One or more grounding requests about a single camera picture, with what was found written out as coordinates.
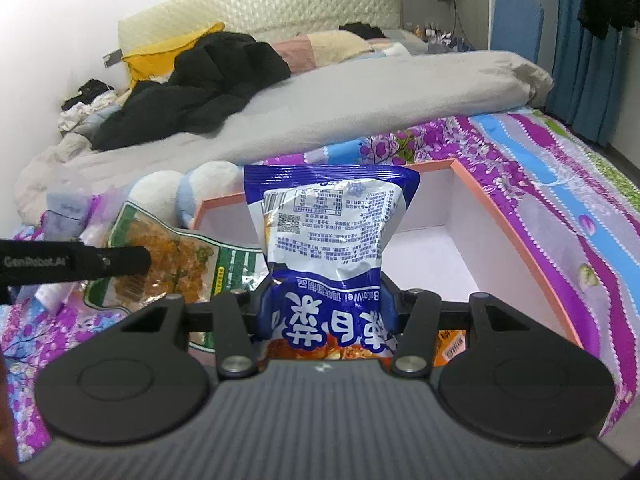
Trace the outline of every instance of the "gray duvet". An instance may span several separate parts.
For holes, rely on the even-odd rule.
[[[18,212],[37,224],[49,183],[76,173],[98,193],[158,170],[188,171],[210,160],[247,164],[307,152],[455,114],[543,105],[551,76],[509,52],[362,59],[295,76],[255,96],[205,136],[188,133],[110,152],[68,134],[36,156],[15,186]]]

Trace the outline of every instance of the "bottle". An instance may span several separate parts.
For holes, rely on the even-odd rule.
[[[418,36],[418,38],[424,41],[424,38],[425,38],[424,29],[420,25],[416,25],[414,34]]]

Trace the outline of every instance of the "barcode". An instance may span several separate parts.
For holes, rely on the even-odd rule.
[[[300,234],[300,216],[278,213],[278,232]]]
[[[458,334],[458,336],[449,345],[449,348],[444,351],[444,356],[446,357],[447,362],[451,361],[456,355],[465,349],[464,344],[465,337],[462,334]]]
[[[279,209],[280,206],[284,203],[285,198],[287,197],[286,191],[267,191],[264,193],[264,200],[262,200],[262,212],[270,213],[271,211],[275,211]]]

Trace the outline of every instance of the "round pad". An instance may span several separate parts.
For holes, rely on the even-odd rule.
[[[551,332],[487,335],[442,371],[439,392],[460,422],[489,436],[550,445],[597,434],[614,389],[609,371]]]
[[[118,344],[88,341],[44,368],[36,403],[52,434],[89,444],[150,440],[185,423],[203,405],[209,378],[193,357],[150,334]]]

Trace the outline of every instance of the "metal screw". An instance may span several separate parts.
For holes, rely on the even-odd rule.
[[[222,361],[222,368],[224,371],[239,374],[240,372],[245,372],[254,363],[246,356],[243,355],[232,355],[227,357],[224,361]]]
[[[325,373],[327,370],[331,370],[333,368],[329,363],[320,363],[316,366],[316,372]]]
[[[396,359],[396,368],[403,372],[419,372],[426,367],[427,361],[417,355],[405,355]]]

